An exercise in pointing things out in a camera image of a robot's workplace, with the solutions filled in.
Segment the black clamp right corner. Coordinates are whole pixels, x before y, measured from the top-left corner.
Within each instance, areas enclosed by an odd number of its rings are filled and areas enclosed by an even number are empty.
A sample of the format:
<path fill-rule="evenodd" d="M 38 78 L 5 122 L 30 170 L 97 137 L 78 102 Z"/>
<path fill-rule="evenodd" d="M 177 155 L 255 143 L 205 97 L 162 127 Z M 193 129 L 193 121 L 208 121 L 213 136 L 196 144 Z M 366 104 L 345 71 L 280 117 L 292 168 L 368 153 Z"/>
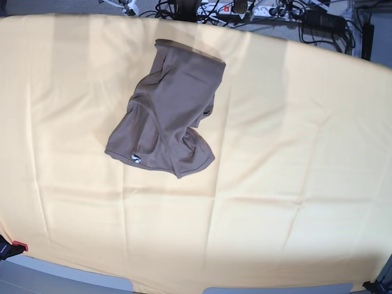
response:
<path fill-rule="evenodd" d="M 391 294 L 391 271 L 385 273 L 384 276 L 377 278 L 374 282 L 364 282 L 363 287 L 374 294 Z"/>

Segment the red black clamp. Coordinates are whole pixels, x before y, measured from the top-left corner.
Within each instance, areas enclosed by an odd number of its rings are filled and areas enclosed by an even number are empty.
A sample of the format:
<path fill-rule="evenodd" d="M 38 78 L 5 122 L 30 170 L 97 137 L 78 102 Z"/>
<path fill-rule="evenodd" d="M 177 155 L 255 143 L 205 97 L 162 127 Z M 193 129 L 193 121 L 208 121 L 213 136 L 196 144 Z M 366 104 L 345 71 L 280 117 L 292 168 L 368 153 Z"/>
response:
<path fill-rule="evenodd" d="M 22 254 L 28 251 L 28 246 L 25 243 L 13 241 L 9 243 L 2 235 L 0 236 L 0 259 L 7 260 L 10 257 Z"/>

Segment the yellow table cloth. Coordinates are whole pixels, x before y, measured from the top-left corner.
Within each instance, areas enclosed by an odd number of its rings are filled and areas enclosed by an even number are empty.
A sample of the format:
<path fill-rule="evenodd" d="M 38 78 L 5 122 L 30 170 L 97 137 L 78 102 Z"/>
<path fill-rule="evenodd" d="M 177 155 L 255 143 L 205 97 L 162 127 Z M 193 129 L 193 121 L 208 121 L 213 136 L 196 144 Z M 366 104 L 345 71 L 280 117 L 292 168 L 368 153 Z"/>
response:
<path fill-rule="evenodd" d="M 104 153 L 157 39 L 227 67 L 174 175 Z M 297 42 L 111 15 L 1 20 L 1 234 L 145 293 L 375 279 L 391 256 L 391 70 Z"/>

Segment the brown T-shirt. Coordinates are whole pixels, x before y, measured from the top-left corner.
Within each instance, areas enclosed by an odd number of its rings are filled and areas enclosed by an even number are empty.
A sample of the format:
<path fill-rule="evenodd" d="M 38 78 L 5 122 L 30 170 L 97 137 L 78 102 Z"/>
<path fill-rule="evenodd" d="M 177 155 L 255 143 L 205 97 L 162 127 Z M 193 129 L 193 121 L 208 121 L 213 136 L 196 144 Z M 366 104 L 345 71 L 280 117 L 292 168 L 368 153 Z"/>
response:
<path fill-rule="evenodd" d="M 154 46 L 151 70 L 137 84 L 105 153 L 126 165 L 182 178 L 215 159 L 196 128 L 213 112 L 226 64 L 172 40 L 157 39 Z"/>

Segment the white power strip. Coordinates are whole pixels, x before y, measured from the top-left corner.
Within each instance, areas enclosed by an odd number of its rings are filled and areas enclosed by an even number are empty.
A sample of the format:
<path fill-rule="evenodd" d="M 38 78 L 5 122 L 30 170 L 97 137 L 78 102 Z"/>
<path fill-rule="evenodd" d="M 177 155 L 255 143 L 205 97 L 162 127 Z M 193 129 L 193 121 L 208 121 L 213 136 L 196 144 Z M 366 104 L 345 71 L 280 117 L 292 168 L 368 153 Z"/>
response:
<path fill-rule="evenodd" d="M 252 1 L 208 2 L 202 1 L 197 15 L 210 17 L 239 17 L 240 19 L 276 17 L 279 9 Z"/>

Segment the black power adapter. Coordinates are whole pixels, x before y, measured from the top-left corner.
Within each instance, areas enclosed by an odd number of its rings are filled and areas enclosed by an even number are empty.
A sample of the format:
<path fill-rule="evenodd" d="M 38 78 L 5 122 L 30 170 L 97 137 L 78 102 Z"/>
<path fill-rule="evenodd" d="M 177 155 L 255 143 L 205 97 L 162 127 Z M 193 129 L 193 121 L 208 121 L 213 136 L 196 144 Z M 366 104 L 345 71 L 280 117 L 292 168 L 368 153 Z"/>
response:
<path fill-rule="evenodd" d="M 343 17 L 316 10 L 307 10 L 304 14 L 303 24 L 318 31 L 343 34 L 346 29 L 346 20 Z"/>

